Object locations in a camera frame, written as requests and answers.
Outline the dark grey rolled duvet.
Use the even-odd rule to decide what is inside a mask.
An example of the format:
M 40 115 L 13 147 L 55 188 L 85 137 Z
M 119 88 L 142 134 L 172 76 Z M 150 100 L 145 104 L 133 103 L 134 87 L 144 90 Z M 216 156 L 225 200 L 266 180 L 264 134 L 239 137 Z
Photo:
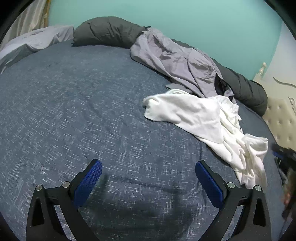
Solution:
M 130 50 L 137 37 L 148 28 L 152 27 L 139 26 L 115 16 L 93 18 L 85 21 L 75 30 L 73 46 L 106 45 Z M 195 48 L 175 39 L 172 40 L 181 46 Z M 234 93 L 233 99 L 230 100 L 238 100 L 258 115 L 263 116 L 267 108 L 267 93 L 264 88 L 232 69 L 221 65 L 215 59 L 212 60 L 218 66 L 224 81 Z

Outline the cream tufted headboard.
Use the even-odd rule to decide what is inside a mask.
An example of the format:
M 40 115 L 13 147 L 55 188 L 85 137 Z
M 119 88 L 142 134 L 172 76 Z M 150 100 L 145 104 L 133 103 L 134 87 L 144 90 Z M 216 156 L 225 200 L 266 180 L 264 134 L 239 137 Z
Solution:
M 263 119 L 277 144 L 295 150 L 295 86 L 273 78 L 264 80 L 267 64 L 262 63 L 254 81 L 267 93 L 267 108 Z

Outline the white long-sleeve shirt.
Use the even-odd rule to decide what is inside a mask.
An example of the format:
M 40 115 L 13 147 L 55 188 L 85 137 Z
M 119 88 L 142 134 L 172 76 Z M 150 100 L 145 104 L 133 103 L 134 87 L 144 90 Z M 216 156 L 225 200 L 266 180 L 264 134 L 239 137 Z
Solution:
M 232 167 L 241 185 L 267 188 L 263 160 L 268 139 L 243 133 L 239 106 L 228 97 L 199 98 L 172 89 L 146 97 L 143 105 L 149 120 L 173 123 L 209 146 Z

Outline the grey jacket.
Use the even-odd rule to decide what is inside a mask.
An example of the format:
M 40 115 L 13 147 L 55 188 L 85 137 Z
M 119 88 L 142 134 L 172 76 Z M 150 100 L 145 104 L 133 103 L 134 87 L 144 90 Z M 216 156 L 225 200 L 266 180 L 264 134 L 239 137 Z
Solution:
M 148 28 L 137 37 L 130 55 L 133 60 L 169 77 L 198 97 L 234 97 L 218 66 L 206 53 L 179 45 L 158 29 Z

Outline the blue speckled bed sheet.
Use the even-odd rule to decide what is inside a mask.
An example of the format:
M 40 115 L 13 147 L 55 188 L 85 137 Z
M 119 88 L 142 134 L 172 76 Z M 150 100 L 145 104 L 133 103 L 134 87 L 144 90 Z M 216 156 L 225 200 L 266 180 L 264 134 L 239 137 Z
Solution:
M 103 172 L 80 212 L 100 240 L 201 237 L 217 209 L 196 162 L 238 180 L 193 135 L 144 117 L 144 98 L 168 83 L 128 49 L 70 41 L 1 74 L 1 213 L 19 240 L 34 188 L 72 180 L 93 159 Z

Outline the light grey pillow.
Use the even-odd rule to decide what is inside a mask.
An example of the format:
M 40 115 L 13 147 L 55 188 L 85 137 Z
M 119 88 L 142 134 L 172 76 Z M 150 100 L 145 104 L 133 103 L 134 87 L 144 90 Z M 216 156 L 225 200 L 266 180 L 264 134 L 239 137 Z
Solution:
M 10 40 L 1 50 L 1 73 L 21 59 L 53 44 L 72 40 L 74 27 L 55 25 L 33 30 Z

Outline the beige curtain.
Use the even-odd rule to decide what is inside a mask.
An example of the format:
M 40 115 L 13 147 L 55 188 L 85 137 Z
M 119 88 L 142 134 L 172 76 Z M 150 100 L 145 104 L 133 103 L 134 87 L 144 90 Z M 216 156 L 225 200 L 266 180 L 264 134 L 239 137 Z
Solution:
M 51 1 L 29 1 L 20 9 L 10 26 L 4 25 L 1 30 L 1 47 L 10 40 L 30 31 L 48 27 Z

